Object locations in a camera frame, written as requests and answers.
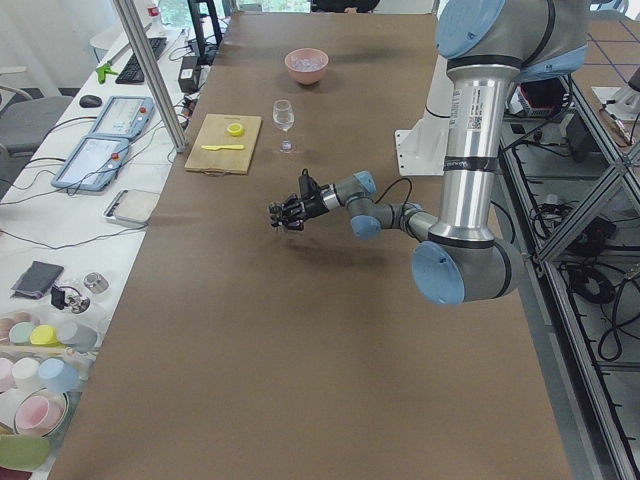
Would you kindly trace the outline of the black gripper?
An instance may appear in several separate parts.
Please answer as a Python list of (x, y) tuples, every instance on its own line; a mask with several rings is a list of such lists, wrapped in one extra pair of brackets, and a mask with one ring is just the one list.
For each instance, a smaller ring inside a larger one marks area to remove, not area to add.
[(286, 231), (302, 231), (304, 222), (329, 212), (321, 197), (303, 199), (296, 193), (290, 194), (282, 201), (274, 201), (269, 204), (270, 214), (291, 214), (291, 218), (273, 218), (271, 226)]

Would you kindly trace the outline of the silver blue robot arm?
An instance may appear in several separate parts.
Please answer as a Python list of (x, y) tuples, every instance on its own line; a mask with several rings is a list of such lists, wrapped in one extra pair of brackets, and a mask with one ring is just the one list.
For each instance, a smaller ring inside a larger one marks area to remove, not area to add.
[(323, 186), (302, 173), (299, 192), (270, 206), (272, 225), (302, 230), (306, 220), (342, 207), (359, 238), (399, 229), (416, 239), (412, 274), (428, 300), (461, 304), (510, 293), (523, 261), (488, 225), (509, 89), (577, 70), (589, 10), (586, 1), (449, 2), (436, 30), (453, 84), (438, 214), (411, 202), (376, 203), (366, 171)]

